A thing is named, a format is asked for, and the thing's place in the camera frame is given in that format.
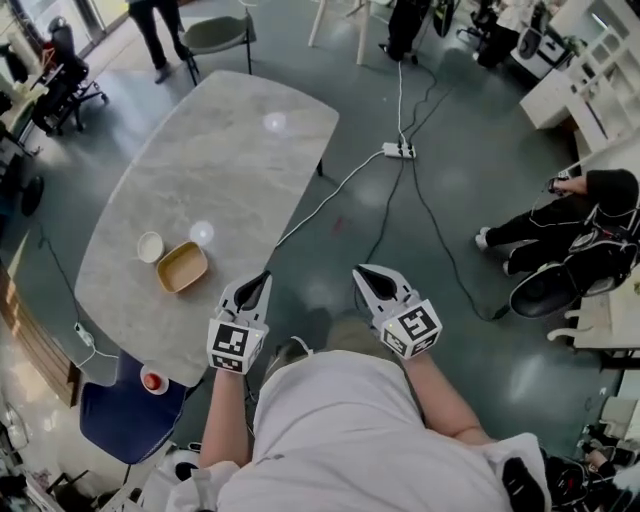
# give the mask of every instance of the person standing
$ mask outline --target person standing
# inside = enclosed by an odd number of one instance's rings
[[[178,54],[180,60],[186,60],[188,50],[180,41],[179,32],[182,29],[182,21],[180,20],[180,11],[178,9],[177,0],[127,0],[129,3],[129,16],[138,25],[138,29],[144,37],[144,42],[149,49],[151,60],[156,68],[155,83],[159,84],[171,74],[171,66],[167,62],[164,55],[162,43],[158,37],[156,20],[153,17],[154,7],[160,11],[162,19],[164,19],[171,39],[173,47]]]

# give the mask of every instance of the black pants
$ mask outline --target black pants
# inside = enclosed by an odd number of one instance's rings
[[[542,226],[580,220],[576,215],[567,212],[558,201],[537,210],[533,218]],[[526,212],[498,228],[490,229],[486,239],[490,247],[534,240],[530,244],[518,247],[509,258],[509,272],[533,272],[545,263],[563,261],[581,230],[582,222],[539,227],[531,221],[531,212]]]
[[[389,57],[400,61],[405,53],[411,51],[413,39],[418,35],[428,11],[429,2],[424,0],[398,0],[389,20]]]
[[[478,64],[485,68],[494,68],[506,59],[511,51],[518,45],[520,34],[515,30],[496,25],[489,42],[480,51]]]
[[[153,65],[156,69],[160,69],[167,63],[167,58],[158,38],[156,20],[153,17],[154,7],[160,11],[162,19],[167,24],[169,34],[171,34],[171,39],[173,40],[173,47],[181,60],[187,58],[187,49],[182,45],[178,37],[178,30],[182,27],[182,22],[180,21],[180,11],[176,0],[139,0],[129,4],[129,16],[136,22],[142,37],[144,37]]]

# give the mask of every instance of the white sneaker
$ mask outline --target white sneaker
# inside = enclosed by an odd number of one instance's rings
[[[167,62],[160,69],[156,70],[156,78],[154,82],[157,84],[161,84],[169,77],[169,75],[171,74],[171,71],[172,71],[171,65]]]
[[[489,248],[487,243],[487,233],[491,228],[480,228],[480,232],[476,235],[476,245],[482,252]]]

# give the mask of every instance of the marble table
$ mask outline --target marble table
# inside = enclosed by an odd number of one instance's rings
[[[96,225],[75,286],[94,322],[123,350],[185,386],[207,367],[209,318],[224,287],[260,272],[338,122],[335,110],[284,85],[227,71],[204,80],[141,149]],[[136,244],[168,248],[199,221],[209,272],[165,292]]]

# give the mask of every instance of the power strip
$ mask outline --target power strip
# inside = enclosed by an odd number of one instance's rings
[[[87,347],[93,347],[95,345],[93,335],[87,331],[80,322],[76,322],[73,329],[78,333],[78,336],[80,336],[80,339]]]
[[[404,160],[415,160],[416,148],[410,144],[397,144],[395,142],[385,142],[382,145],[384,156],[389,158],[403,158]]]

